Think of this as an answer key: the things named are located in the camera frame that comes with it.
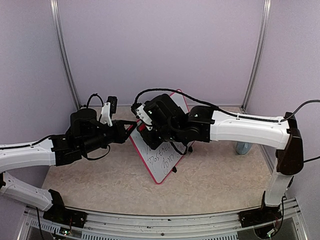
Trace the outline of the red whiteboard eraser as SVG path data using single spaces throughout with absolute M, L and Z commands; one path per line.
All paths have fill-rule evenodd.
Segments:
M 137 131 L 140 133 L 146 130 L 148 130 L 148 128 L 143 123 L 137 126 Z

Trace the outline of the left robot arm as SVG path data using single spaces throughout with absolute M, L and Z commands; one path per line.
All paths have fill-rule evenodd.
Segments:
M 49 135 L 34 143 L 11 144 L 0 148 L 0 194 L 24 204 L 49 211 L 63 223 L 70 218 L 59 192 L 42 189 L 23 182 L 9 174 L 9 170 L 34 166 L 65 166 L 82 158 L 90 160 L 89 153 L 110 149 L 111 144 L 123 144 L 137 122 L 112 120 L 101 123 L 92 108 L 80 109 L 70 116 L 70 127 L 65 134 Z

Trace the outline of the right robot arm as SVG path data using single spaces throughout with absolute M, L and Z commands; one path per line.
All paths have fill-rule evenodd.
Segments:
M 144 142 L 153 150 L 164 142 L 233 141 L 273 147 L 276 166 L 264 194 L 264 204 L 256 218 L 266 222 L 275 212 L 294 175 L 304 167 L 303 140 L 294 115 L 263 117 L 232 113 L 213 104 L 202 103 L 185 113 L 171 96 L 161 94 L 132 111 L 142 121 L 137 128 Z

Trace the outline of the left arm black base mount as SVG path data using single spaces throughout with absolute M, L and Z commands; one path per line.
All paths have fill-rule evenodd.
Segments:
M 59 192 L 52 189 L 49 189 L 48 192 L 52 197 L 52 206 L 44 211 L 43 218 L 54 223 L 83 229 L 87 214 L 84 211 L 66 208 Z

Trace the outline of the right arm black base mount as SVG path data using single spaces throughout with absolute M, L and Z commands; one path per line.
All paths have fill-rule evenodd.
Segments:
M 283 214 L 280 211 L 280 205 L 276 207 L 266 206 L 265 200 L 263 199 L 260 207 L 240 211 L 238 216 L 241 227 L 246 228 L 281 219 Z

